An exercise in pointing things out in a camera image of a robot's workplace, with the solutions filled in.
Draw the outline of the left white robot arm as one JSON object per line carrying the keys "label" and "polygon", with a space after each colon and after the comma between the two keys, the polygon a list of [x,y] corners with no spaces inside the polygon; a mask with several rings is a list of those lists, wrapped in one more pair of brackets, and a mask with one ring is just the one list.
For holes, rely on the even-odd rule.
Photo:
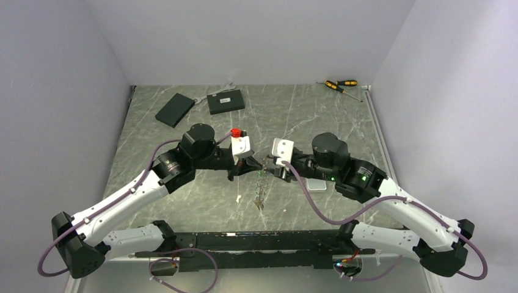
{"label": "left white robot arm", "polygon": [[154,150],[149,163],[130,183],[94,206],[73,215],[60,212],[51,221],[53,248],[73,278],[83,278],[105,261],[140,252],[168,256],[177,247],[173,229],[163,220],[140,228],[118,230],[118,225],[150,203],[194,180],[197,170],[224,170],[227,178],[261,170],[250,138],[232,129],[223,148],[206,124],[193,125],[165,153]]}

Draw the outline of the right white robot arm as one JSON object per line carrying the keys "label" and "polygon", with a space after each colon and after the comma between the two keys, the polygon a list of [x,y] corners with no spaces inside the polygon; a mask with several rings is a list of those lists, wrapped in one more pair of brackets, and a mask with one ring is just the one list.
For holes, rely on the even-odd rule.
{"label": "right white robot arm", "polygon": [[[330,181],[345,198],[364,205],[364,209],[344,220],[331,220],[319,211],[306,187],[302,190],[321,219],[339,226],[337,247],[343,253],[373,249],[413,259],[426,270],[452,277],[465,266],[474,224],[455,220],[433,211],[405,192],[386,172],[374,164],[351,157],[348,145],[325,132],[312,140],[312,153],[299,151],[294,142],[276,138],[270,151],[274,176],[291,180]],[[403,229],[380,228],[357,220],[377,208],[403,225]]]}

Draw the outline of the large metal keyring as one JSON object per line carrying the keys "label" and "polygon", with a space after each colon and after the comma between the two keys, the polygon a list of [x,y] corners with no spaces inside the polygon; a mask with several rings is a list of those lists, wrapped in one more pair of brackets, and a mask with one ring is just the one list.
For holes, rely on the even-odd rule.
{"label": "large metal keyring", "polygon": [[263,176],[260,178],[258,177],[255,189],[256,197],[254,198],[254,204],[256,205],[259,211],[262,211],[264,209],[263,202],[266,196],[266,189],[268,188],[267,173],[265,172],[265,169],[268,166],[264,164],[264,158],[262,159],[261,163],[263,164],[263,169],[259,172],[262,172]]}

